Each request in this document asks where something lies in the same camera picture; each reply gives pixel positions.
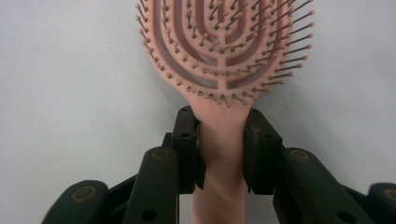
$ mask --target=white wall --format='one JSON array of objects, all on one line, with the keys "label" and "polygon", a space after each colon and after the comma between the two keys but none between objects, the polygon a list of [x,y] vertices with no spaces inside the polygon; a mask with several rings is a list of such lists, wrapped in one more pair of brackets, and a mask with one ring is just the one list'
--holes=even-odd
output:
[{"label": "white wall", "polygon": [[[39,223],[80,180],[116,185],[172,131],[186,102],[140,46],[136,2],[0,2],[0,223]],[[396,183],[396,2],[312,6],[310,59],[255,107],[341,183]],[[277,223],[269,197],[247,210]]]}]

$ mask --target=hairbrush bristle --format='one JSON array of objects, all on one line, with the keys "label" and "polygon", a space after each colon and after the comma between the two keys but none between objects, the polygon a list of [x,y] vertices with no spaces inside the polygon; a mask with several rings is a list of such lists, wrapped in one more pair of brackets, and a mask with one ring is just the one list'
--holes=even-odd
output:
[{"label": "hairbrush bristle", "polygon": [[312,47],[304,42],[313,37],[303,31],[314,23],[299,23],[315,12],[303,11],[313,0],[294,7],[297,2],[140,0],[136,19],[165,80],[181,92],[231,107],[257,100],[260,92],[293,76],[290,70],[303,67],[302,53]]}]

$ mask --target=white background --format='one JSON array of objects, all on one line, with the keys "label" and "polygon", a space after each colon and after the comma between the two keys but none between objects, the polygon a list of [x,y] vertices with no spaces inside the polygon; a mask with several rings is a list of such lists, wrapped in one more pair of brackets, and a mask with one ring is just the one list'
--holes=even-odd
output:
[{"label": "white background", "polygon": [[[137,2],[0,2],[0,223],[41,222],[84,179],[113,187],[172,131],[186,102],[140,45]],[[396,1],[311,7],[309,60],[255,107],[342,184],[396,183]],[[277,223],[271,197],[249,195],[247,222],[259,221]]]}]

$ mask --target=hairbrush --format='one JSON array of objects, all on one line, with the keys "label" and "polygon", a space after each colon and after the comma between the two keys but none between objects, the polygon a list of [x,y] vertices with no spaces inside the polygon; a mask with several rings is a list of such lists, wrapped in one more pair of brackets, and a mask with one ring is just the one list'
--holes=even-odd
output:
[{"label": "hairbrush", "polygon": [[201,121],[199,152],[206,174],[204,188],[194,192],[192,223],[245,222],[242,155],[248,112],[262,92],[271,92],[303,67],[304,52],[312,47],[305,42],[313,35],[302,34],[314,26],[305,19],[314,14],[305,10],[313,0],[298,2],[136,4],[150,61]]}]

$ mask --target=brush head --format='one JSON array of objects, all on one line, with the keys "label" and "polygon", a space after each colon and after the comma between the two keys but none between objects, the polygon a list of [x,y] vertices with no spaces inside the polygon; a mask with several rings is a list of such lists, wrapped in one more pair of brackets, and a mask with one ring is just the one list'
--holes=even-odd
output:
[{"label": "brush head", "polygon": [[261,92],[303,67],[302,45],[313,35],[292,38],[292,15],[313,0],[140,0],[136,8],[142,44],[162,77],[189,103],[252,105]]}]

